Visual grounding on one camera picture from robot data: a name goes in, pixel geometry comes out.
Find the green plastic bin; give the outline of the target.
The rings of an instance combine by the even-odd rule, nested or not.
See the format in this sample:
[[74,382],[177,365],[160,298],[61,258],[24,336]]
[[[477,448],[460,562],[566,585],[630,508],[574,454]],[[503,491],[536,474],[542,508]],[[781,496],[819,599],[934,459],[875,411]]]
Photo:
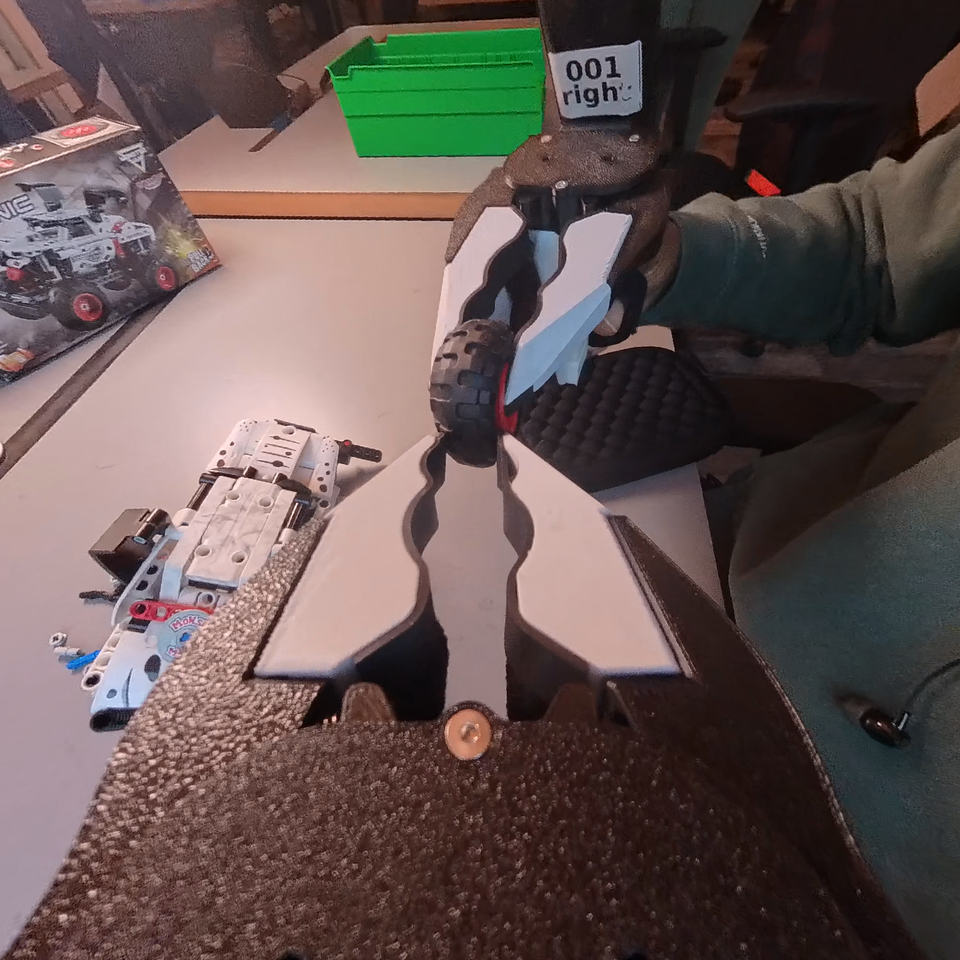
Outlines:
[[327,74],[361,159],[506,157],[543,131],[534,28],[366,37]]

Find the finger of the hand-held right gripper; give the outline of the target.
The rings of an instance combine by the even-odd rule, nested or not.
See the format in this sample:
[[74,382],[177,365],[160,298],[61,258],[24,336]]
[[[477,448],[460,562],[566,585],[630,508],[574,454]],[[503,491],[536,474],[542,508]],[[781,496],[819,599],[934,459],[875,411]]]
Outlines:
[[590,337],[610,309],[610,275],[632,224],[629,213],[602,211],[564,229],[562,263],[539,290],[534,315],[514,341],[506,409],[553,378],[560,385],[577,383]]
[[527,222],[514,207],[488,207],[446,264],[446,327],[468,320],[509,324],[534,269]]

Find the white lego truck model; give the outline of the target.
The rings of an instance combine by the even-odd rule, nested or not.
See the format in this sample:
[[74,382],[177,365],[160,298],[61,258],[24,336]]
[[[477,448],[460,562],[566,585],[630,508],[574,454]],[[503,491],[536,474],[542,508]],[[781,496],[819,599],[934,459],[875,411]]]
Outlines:
[[340,496],[338,472],[382,452],[271,418],[238,421],[186,505],[123,510],[88,549],[114,582],[111,631],[82,672],[90,729],[121,730],[186,644],[303,525]]

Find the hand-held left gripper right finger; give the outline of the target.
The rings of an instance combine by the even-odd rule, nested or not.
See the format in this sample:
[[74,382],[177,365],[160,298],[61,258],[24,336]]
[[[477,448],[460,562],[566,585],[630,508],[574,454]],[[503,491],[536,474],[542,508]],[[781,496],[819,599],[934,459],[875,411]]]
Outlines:
[[687,674],[687,659],[631,552],[639,530],[512,436],[500,438],[508,703],[550,703],[569,683]]

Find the lego set box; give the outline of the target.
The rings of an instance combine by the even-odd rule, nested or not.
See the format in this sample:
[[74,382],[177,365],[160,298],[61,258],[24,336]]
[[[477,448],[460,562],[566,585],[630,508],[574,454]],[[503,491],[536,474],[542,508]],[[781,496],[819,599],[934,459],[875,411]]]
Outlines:
[[94,116],[2,147],[2,383],[220,264],[139,126]]

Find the black lego wheel red hub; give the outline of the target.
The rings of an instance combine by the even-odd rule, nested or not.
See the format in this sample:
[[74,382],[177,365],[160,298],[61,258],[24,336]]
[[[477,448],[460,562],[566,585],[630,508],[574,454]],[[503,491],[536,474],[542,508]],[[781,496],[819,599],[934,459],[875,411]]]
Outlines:
[[500,320],[457,324],[437,348],[429,378],[429,404],[446,452],[478,469],[498,459],[501,378],[514,352],[514,333]]

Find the black office chair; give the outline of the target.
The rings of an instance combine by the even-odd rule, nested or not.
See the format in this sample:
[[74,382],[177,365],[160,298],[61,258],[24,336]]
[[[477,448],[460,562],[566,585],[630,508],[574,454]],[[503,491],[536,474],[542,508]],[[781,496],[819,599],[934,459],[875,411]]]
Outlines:
[[748,92],[733,198],[776,197],[869,169],[915,112],[915,90],[958,41],[957,1],[795,2]]

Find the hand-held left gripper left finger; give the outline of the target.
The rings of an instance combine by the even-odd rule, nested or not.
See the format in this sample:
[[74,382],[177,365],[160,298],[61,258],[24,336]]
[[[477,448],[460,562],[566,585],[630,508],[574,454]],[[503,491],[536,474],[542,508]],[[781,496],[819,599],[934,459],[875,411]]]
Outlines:
[[426,436],[330,512],[257,678],[327,681],[341,695],[368,682],[392,703],[445,702],[449,648],[424,560],[445,469],[440,437]]

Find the person's right forearm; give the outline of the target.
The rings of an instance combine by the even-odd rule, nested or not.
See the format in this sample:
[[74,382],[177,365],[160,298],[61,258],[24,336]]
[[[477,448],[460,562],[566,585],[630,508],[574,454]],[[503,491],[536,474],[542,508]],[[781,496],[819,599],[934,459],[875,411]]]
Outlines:
[[671,215],[678,266],[644,316],[855,353],[959,324],[959,130],[790,196],[712,193]]

